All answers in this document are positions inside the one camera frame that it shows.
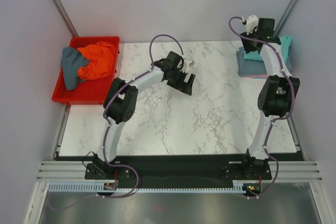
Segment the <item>teal t shirt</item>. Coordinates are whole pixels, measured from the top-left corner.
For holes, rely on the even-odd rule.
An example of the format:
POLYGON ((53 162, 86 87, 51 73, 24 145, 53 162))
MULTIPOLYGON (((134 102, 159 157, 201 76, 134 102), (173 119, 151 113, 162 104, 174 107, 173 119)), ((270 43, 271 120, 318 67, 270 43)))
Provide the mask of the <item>teal t shirt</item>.
MULTIPOLYGON (((281 36, 280 42, 281 42, 281 55, 285 63, 287 63, 287 61, 289 60, 289 48, 291 46, 292 37, 288 35, 281 36)), ((249 53, 243 52, 243 56, 245 60, 262 61, 262 57, 257 51, 252 51, 249 53)))

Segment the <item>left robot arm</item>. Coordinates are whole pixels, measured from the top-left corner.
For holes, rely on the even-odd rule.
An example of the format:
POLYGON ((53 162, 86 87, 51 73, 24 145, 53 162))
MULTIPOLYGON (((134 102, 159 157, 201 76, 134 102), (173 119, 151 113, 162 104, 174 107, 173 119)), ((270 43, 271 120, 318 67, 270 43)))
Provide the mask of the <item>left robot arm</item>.
POLYGON ((194 61, 185 59, 175 52, 169 52, 166 58, 152 62, 150 68, 138 76, 126 81, 115 78, 103 104, 103 118, 107 126, 100 149, 87 165, 85 179, 112 179, 116 168, 130 168, 127 165, 114 164, 122 130, 135 113, 139 93, 153 85, 166 82, 171 88, 184 94, 192 94, 195 75, 185 81, 194 61))

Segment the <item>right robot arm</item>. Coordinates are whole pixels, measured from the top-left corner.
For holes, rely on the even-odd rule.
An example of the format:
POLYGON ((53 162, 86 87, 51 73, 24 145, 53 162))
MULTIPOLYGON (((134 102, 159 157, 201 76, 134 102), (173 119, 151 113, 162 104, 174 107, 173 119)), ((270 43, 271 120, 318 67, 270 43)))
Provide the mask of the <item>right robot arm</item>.
POLYGON ((245 52, 258 52, 267 79, 257 100, 260 120, 253 142, 247 149, 241 174, 248 179, 269 179, 269 147, 273 128, 291 116, 300 80, 288 70, 281 54, 281 41, 274 36, 275 21, 251 15, 242 20, 246 31, 240 35, 245 52))

